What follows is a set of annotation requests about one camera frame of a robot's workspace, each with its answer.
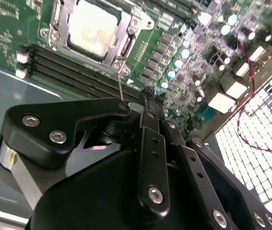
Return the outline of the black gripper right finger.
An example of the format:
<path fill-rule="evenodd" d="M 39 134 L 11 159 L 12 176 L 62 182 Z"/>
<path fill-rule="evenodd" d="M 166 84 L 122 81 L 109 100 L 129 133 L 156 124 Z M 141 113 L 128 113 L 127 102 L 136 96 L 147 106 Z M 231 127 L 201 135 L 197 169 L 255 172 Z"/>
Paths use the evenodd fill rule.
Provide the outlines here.
<path fill-rule="evenodd" d="M 272 213 L 204 145 L 162 121 L 171 208 L 158 230 L 272 230 Z"/>

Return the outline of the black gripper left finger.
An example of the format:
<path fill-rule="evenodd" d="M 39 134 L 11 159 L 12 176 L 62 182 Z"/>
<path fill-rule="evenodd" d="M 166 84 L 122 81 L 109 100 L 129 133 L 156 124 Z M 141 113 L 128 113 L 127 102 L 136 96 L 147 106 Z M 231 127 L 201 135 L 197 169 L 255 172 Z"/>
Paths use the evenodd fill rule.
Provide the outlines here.
<path fill-rule="evenodd" d="M 137 150 L 140 129 L 160 132 L 163 94 L 136 103 L 99 98 L 9 108 L 0 131 L 0 169 L 34 209 L 52 186 L 124 150 Z"/>

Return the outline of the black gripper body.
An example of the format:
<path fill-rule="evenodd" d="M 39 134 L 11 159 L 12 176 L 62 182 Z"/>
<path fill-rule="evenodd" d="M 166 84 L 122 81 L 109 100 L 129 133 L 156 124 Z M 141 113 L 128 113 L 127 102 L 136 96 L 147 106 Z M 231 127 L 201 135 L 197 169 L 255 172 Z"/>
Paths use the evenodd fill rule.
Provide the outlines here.
<path fill-rule="evenodd" d="M 171 208 L 166 138 L 147 126 L 137 150 L 124 150 L 52 186 L 30 230 L 157 230 Z"/>

